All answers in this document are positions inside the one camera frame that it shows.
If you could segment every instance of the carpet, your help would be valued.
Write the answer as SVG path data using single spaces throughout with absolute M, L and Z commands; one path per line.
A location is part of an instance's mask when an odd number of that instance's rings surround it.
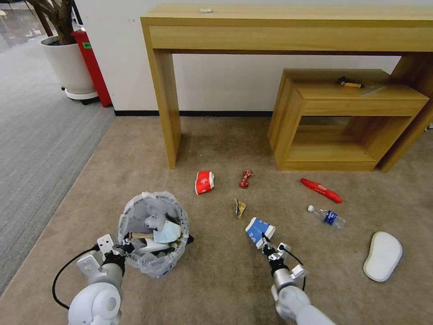
M 114 119 L 65 96 L 42 39 L 0 53 L 0 294 Z
M 51 298 L 60 267 L 95 240 L 116 233 L 119 215 L 142 191 L 166 190 L 187 211 L 195 242 L 166 276 L 126 268 L 122 324 L 284 324 L 271 296 L 270 268 L 245 234 L 252 217 L 276 227 L 309 271 L 306 293 L 337 324 L 430 324 L 433 319 L 433 132 L 422 135 L 394 169 L 373 172 L 279 172 L 267 141 L 268 118 L 182 117 L 176 168 L 170 171 L 158 117 L 117 117 L 22 267 L 0 298 L 5 324 L 62 324 L 67 311 Z M 239 188 L 250 168 L 250 186 Z M 196 172 L 215 174 L 215 188 L 194 192 Z M 339 193 L 336 204 L 301 177 Z M 235 198 L 245 202 L 235 217 Z M 309 204 L 346 219 L 333 229 Z M 397 237 L 404 254 L 390 279 L 363 273 L 376 231 Z M 289 266 L 295 262 L 288 260 Z M 86 285 L 75 265 L 59 279 L 70 303 Z

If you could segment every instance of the red object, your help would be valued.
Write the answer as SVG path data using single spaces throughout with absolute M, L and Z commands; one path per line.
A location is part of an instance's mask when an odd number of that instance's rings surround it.
M 107 107 L 111 105 L 110 94 L 108 93 L 107 86 L 105 85 L 104 78 L 102 77 L 101 70 L 99 69 L 99 65 L 96 61 L 96 57 L 93 53 L 87 33 L 85 31 L 78 30 L 72 32 L 71 35 L 77 40 L 81 54 L 83 55 L 84 62 L 86 63 L 87 70 L 89 70 L 90 77 L 92 78 L 93 84 L 95 85 L 95 89 L 98 93 L 98 97 L 102 106 Z
M 332 192 L 331 190 L 328 190 L 326 187 L 322 186 L 322 184 L 320 184 L 320 183 L 309 181 L 308 179 L 305 179 L 305 178 L 301 178 L 301 182 L 306 187 L 326 196 L 327 198 L 329 198 L 329 199 L 331 199 L 337 203 L 343 202 L 343 200 L 341 199 L 341 197 L 337 193 Z
M 245 169 L 244 170 L 244 177 L 240 181 L 239 186 L 242 188 L 247 188 L 249 185 L 248 178 L 251 177 L 252 175 L 253 175 L 253 171 L 251 169 Z
M 198 172 L 195 179 L 195 194 L 199 195 L 213 189 L 213 179 L 214 175 L 210 171 Z

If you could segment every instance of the plant pot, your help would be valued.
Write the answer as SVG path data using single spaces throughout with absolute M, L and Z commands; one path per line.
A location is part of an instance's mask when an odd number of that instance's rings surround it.
M 41 44 L 57 78 L 65 87 L 66 95 L 78 100 L 97 97 L 78 44 L 54 45 L 56 42 L 58 37 L 51 36 L 41 41 Z

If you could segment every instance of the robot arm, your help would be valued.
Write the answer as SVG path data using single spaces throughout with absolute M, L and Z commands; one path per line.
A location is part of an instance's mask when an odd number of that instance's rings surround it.
M 262 252 L 268 257 L 274 278 L 271 292 L 278 315 L 284 320 L 295 320 L 298 325 L 335 325 L 319 309 L 312 306 L 308 296 L 296 286 L 296 280 L 305 277 L 306 270 L 302 265 L 297 265 L 290 272 L 284 264 L 290 247 L 281 243 L 276 248 L 264 234 L 262 239 L 265 243 Z
M 87 276 L 88 286 L 69 307 L 70 325 L 118 325 L 122 313 L 122 278 L 126 255 L 134 250 L 128 239 L 116 244 L 111 235 L 97 240 L 99 251 L 91 251 L 77 261 Z

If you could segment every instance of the blue and white cup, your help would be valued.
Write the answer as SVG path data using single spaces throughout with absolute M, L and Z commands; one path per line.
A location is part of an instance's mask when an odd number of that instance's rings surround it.
M 275 227 L 254 217 L 251 219 L 249 225 L 245 228 L 245 231 L 257 249 L 261 249 L 264 245 L 262 232 L 265 233 L 266 237 L 271 239 L 275 232 Z

